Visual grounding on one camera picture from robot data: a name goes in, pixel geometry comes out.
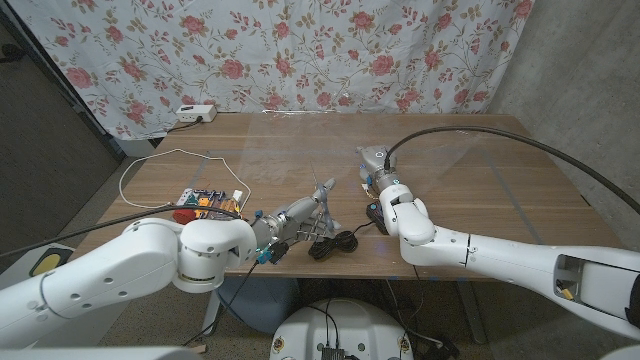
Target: wire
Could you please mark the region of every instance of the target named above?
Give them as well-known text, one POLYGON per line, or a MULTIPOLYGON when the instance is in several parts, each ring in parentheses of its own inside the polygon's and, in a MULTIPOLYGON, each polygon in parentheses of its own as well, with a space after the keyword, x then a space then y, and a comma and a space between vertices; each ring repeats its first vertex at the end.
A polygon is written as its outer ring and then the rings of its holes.
POLYGON ((233 303, 233 300, 236 299, 236 296, 238 296, 238 294, 240 293, 240 289, 242 289, 242 286, 244 286, 244 283, 247 282, 247 279, 249 279, 249 276, 251 275, 251 273, 253 272, 253 269, 256 268, 256 265, 258 265, 259 262, 256 261, 253 263, 253 266, 251 266, 251 269, 249 269, 249 272, 247 273, 247 275, 244 276, 244 279, 242 280, 242 282, 240 283, 240 286, 238 286, 238 289, 236 289, 236 292, 233 294, 233 296, 231 297, 231 300, 229 301, 229 303, 227 304, 226 307, 224 307, 222 309, 222 311, 220 312, 220 314, 218 314, 218 316, 216 316, 216 319, 213 320, 213 322, 211 324, 209 324, 209 326, 207 326, 206 328, 202 329, 199 333, 197 333, 195 336, 193 336, 191 339, 185 341, 182 346, 187 346, 189 344, 191 344, 195 339, 199 338, 200 336, 202 336, 204 333, 206 333, 209 329, 214 328, 216 325, 218 325, 218 323, 220 322, 220 319, 222 318, 222 315, 224 314, 224 312, 231 308, 231 304, 233 303))
POLYGON ((413 335, 415 335, 415 336, 417 336, 417 337, 419 337, 421 339, 424 339, 424 340, 427 340, 427 341, 431 341, 431 342, 436 343, 436 344, 438 344, 440 346, 443 346, 442 341, 434 339, 434 338, 430 338, 428 336, 424 336, 422 334, 419 334, 418 332, 411 330, 404 323, 404 321, 402 320, 402 315, 400 315, 400 308, 398 307, 398 300, 396 299, 396 294, 393 292, 393 288, 391 287, 391 283, 389 282, 389 280, 386 280, 386 281, 387 281, 387 286, 389 287, 389 291, 391 291, 391 297, 393 297, 393 303, 396 306, 396 311, 398 312, 398 320, 400 320, 400 324, 402 324, 402 327, 404 328, 405 333, 408 332, 408 333, 413 334, 413 335))
MULTIPOLYGON (((326 313, 324 314, 324 322, 327 325, 327 342, 329 340, 329 320, 327 319, 327 317, 329 316, 329 304, 331 304, 331 300, 332 298, 329 298, 329 301, 327 301, 327 307, 324 309, 326 311, 326 313)), ((340 348, 340 344, 338 343, 338 336, 336 336, 336 349, 340 348)))
MULTIPOLYGON (((321 313, 325 314, 325 319, 326 319, 327 316, 329 317, 329 319, 331 319, 331 321, 333 322, 333 327, 336 329, 336 349, 337 349, 338 348, 338 344, 339 344, 339 341, 338 341, 338 339, 339 339, 339 336, 338 336, 338 325, 336 325, 336 321, 333 319, 333 316, 331 316, 331 314, 329 314, 328 311, 324 311, 324 310, 322 310, 322 309, 320 309, 318 307, 315 307, 313 305, 305 305, 305 307, 318 310, 321 313)), ((329 345, 329 324, 327 324, 327 346, 330 347, 330 345, 329 345)))
POLYGON ((147 205, 140 205, 140 204, 134 204, 131 201, 127 200, 126 197, 124 197, 124 194, 122 193, 122 179, 124 179, 125 175, 127 175, 127 172, 129 172, 129 169, 131 169, 131 167, 139 162, 139 161, 144 161, 144 160, 148 160, 154 157, 158 157, 158 156, 162 156, 162 155, 167 155, 170 154, 172 152, 176 152, 176 151, 180 151, 183 152, 187 155, 193 155, 193 156, 198 156, 207 160, 222 160, 222 163, 224 164, 224 166, 227 168, 227 170, 229 170, 229 172, 231 173, 231 175, 233 175, 234 178, 236 178, 236 180, 238 180, 238 182, 242 185, 244 185, 245 188, 247 188, 247 190, 249 191, 249 193, 247 194, 247 197, 244 199, 244 202, 242 203, 242 206, 240 206, 240 211, 242 211, 242 209, 244 209, 244 206, 247 204, 247 201, 249 201, 249 197, 251 196, 251 189, 249 188, 249 186, 247 186, 247 184, 243 183, 242 180, 240 180, 240 178, 238 178, 238 176, 233 172, 233 170, 231 170, 231 168, 229 167, 229 165, 227 165, 227 162, 224 160, 224 158, 221 157, 210 157, 210 156, 206 156, 206 155, 202 155, 202 154, 196 154, 190 151, 185 151, 182 149, 173 149, 173 150, 169 150, 169 151, 165 151, 163 153, 160 154, 155 154, 155 155, 150 155, 150 156, 145 156, 143 158, 137 159, 136 161, 132 162, 127 169, 124 171, 124 173, 122 173, 122 176, 120 177, 120 181, 118 182, 118 190, 120 190, 120 197, 122 198, 122 200, 124 200, 124 202, 126 202, 127 204, 131 205, 131 206, 135 206, 135 207, 139 207, 139 208, 144 208, 144 209, 158 209, 161 208, 163 206, 167 206, 170 205, 171 203, 168 202, 166 204, 163 205, 158 205, 158 206, 147 206, 147 205))
POLYGON ((378 198, 377 198, 377 197, 375 197, 375 196, 371 195, 371 193, 369 192, 369 190, 365 190, 364 192, 366 192, 366 193, 367 193, 367 196, 368 196, 368 197, 370 197, 371 199, 373 199, 373 200, 378 200, 378 198))
POLYGON ((190 128, 190 127, 192 127, 192 126, 196 126, 196 125, 200 124, 200 123, 202 122, 202 120, 203 120, 203 119, 202 119, 202 116, 198 116, 198 117, 196 118, 196 121, 194 121, 194 122, 192 122, 192 123, 190 123, 190 124, 187 124, 187 125, 184 125, 184 126, 180 126, 180 127, 177 127, 177 128, 171 128, 171 129, 167 130, 167 134, 168 134, 168 133, 170 133, 170 132, 172 132, 172 131, 176 131, 176 130, 184 130, 184 129, 186 129, 186 128, 190 128))
POLYGON ((578 169, 582 170, 584 173, 586 173, 587 175, 591 176, 592 178, 594 178, 596 181, 598 181, 600 184, 604 185, 607 189, 611 190, 611 192, 613 192, 614 194, 616 194, 616 196, 618 196, 620 199, 622 199, 622 201, 624 201, 627 205, 629 205, 636 213, 638 213, 640 215, 640 204, 638 204, 637 201, 635 201, 631 196, 629 196, 629 194, 627 194, 626 192, 624 192, 624 190, 622 190, 621 188, 619 188, 616 184, 612 183, 611 181, 609 181, 607 178, 605 178, 604 176, 602 176, 600 173, 598 173, 597 171, 593 170, 592 168, 590 168, 589 166, 585 165, 584 163, 578 161, 577 159, 563 153, 562 151, 558 150, 558 149, 554 149, 551 146, 545 145, 543 143, 537 142, 533 139, 530 139, 528 137, 522 136, 522 135, 518 135, 518 134, 514 134, 508 131, 504 131, 504 130, 498 130, 498 129, 493 129, 493 128, 488 128, 488 127, 483 127, 483 126, 441 126, 441 127, 435 127, 435 128, 430 128, 430 129, 425 129, 425 130, 421 130, 418 132, 415 132, 407 137, 405 137, 404 139, 400 140, 397 144, 393 145, 393 147, 391 148, 391 150, 389 150, 389 152, 387 153, 387 156, 384 159, 384 169, 385 170, 389 170, 391 168, 391 154, 396 151, 400 146, 402 146, 402 144, 406 143, 407 141, 416 138, 418 136, 421 135, 426 135, 426 134, 431 134, 431 133, 436 133, 436 132, 445 132, 445 131, 478 131, 478 132, 484 132, 484 133, 489 133, 489 134, 494 134, 494 135, 499 135, 499 136, 504 136, 507 137, 509 139, 513 139, 516 141, 520 141, 522 143, 525 143, 527 145, 531 145, 533 147, 536 147, 540 150, 546 151, 547 153, 566 161, 567 163, 577 167, 578 169))
POLYGON ((36 248, 39 248, 40 246, 45 246, 45 245, 49 245, 51 243, 54 242, 58 242, 58 241, 62 241, 77 235, 81 235, 81 234, 85 234, 88 233, 90 231, 94 231, 94 230, 98 230, 98 229, 102 229, 103 227, 107 227, 107 226, 111 226, 111 225, 115 225, 115 224, 120 224, 126 221, 131 221, 131 220, 135 220, 135 219, 139 219, 141 217, 145 217, 145 216, 149 216, 149 215, 153 215, 153 214, 157 214, 157 213, 161 213, 161 212, 165 212, 165 211, 172 211, 172 210, 182 210, 182 209, 188 209, 188 210, 206 210, 206 211, 214 211, 220 214, 224 214, 227 216, 230 216, 234 219, 241 219, 240 215, 236 214, 236 213, 232 213, 229 211, 225 211, 222 209, 216 209, 216 208, 210 208, 207 206, 196 206, 196 205, 165 205, 163 207, 160 207, 158 209, 152 209, 152 210, 148 210, 148 211, 143 211, 137 214, 133 214, 133 215, 128 215, 128 216, 123 216, 121 218, 117 218, 114 220, 109 220, 109 221, 105 221, 103 223, 100 224, 95 224, 92 226, 88 226, 76 231, 72 231, 68 234, 64 234, 64 235, 60 235, 60 236, 56 236, 54 238, 48 239, 48 240, 44 240, 41 241, 39 243, 33 244, 33 245, 28 245, 25 247, 21 247, 19 249, 16 250, 12 250, 9 252, 6 252, 4 254, 0 254, 0 259, 3 257, 7 257, 7 256, 11 256, 11 255, 15 255, 15 254, 19 254, 19 253, 23 253, 29 250, 33 250, 36 248))
POLYGON ((324 241, 314 242, 309 248, 308 253, 315 260, 320 260, 329 255, 333 249, 338 249, 346 253, 354 252, 358 248, 358 239, 356 239, 355 236, 356 231, 371 224, 373 224, 373 221, 358 226, 354 231, 343 231, 333 239, 325 237, 324 241))
POLYGON ((416 274, 416 279, 418 279, 418 286, 420 286, 421 300, 420 300, 420 306, 418 306, 418 309, 416 309, 416 311, 413 314, 411 314, 411 316, 409 316, 409 319, 407 320, 407 322, 411 321, 411 319, 413 319, 416 315, 418 315, 420 310, 422 310, 422 305, 424 305, 424 287, 422 286, 422 282, 420 281, 420 275, 418 275, 418 269, 416 269, 415 265, 413 265, 413 272, 416 274))

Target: brown tabletop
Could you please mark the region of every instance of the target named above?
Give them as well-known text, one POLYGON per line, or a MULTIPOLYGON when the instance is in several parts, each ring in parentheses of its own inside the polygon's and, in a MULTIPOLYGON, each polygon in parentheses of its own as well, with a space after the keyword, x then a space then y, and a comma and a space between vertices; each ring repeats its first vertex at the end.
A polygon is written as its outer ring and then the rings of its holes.
MULTIPOLYGON (((156 153, 174 148, 224 157, 252 194, 243 213, 271 213, 315 190, 333 177, 329 207, 343 229, 368 222, 373 202, 361 187, 356 146, 392 146, 424 128, 479 125, 528 135, 507 115, 371 115, 371 114, 219 114, 212 123, 167 136, 156 153)), ((414 196, 424 201, 436 225, 527 243, 622 247, 613 231, 583 200, 546 153, 490 134, 448 132, 422 136, 398 151, 398 174, 414 196)), ((147 160, 125 189, 127 198, 144 205, 175 202, 187 187, 246 189, 220 161, 182 153, 147 160)), ((144 209, 116 199, 102 221, 144 209)), ((170 218, 171 213, 157 217, 170 218)), ((92 232, 74 257, 117 237, 128 224, 92 232)), ((256 276, 399 278, 415 277, 400 256, 399 240, 375 226, 357 233, 358 249, 334 253, 324 261, 308 254, 309 243, 294 245, 278 265, 256 267, 256 276)), ((251 264, 227 275, 246 274, 251 264)), ((484 280, 463 269, 420 267, 421 277, 484 280)))

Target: power strip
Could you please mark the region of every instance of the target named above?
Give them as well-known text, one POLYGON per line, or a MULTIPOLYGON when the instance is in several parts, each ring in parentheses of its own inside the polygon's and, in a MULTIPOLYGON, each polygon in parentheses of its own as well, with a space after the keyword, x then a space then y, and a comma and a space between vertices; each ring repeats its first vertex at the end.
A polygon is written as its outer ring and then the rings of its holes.
POLYGON ((202 122, 212 122, 217 113, 213 105, 182 105, 176 111, 180 122, 195 122, 198 116, 202 116, 202 122))

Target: gray flooring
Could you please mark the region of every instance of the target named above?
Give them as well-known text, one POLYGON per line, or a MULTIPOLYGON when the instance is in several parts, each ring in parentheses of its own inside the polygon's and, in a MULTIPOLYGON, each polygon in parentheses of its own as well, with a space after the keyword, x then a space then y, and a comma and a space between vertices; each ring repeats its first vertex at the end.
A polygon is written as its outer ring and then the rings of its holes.
MULTIPOLYGON (((90 225, 100 218, 118 196, 117 181, 130 161, 119 167, 69 223, 69 230, 90 225)), ((73 246, 79 241, 72 239, 69 244, 73 246)), ((301 282, 303 299, 311 302, 328 297, 327 281, 301 282)), ((471 341, 455 284, 423 281, 423 285, 426 297, 418 315, 420 332, 447 336, 460 349, 461 359, 598 359, 614 349, 634 344, 577 318, 531 291, 482 282, 475 283, 474 289, 489 344, 477 345, 471 341)), ((371 282, 334 281, 332 286, 337 288, 333 296, 348 295, 388 309, 388 301, 371 296, 374 286, 371 282)), ((401 307, 410 309, 420 303, 416 281, 397 281, 393 286, 402 299, 401 307)), ((206 294, 187 294, 169 285, 156 294, 132 301, 100 345, 179 345, 199 331, 207 302, 206 294)), ((223 315, 216 333, 201 343, 208 345, 209 350, 203 354, 205 359, 266 359, 271 335, 223 315)))

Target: floral curtain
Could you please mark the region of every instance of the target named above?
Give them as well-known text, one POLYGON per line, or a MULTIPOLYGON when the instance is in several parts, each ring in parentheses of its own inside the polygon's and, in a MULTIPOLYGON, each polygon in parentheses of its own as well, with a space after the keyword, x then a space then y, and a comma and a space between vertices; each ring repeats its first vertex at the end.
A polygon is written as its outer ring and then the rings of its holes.
POLYGON ((10 0, 113 136, 165 135, 182 104, 476 113, 532 0, 10 0))

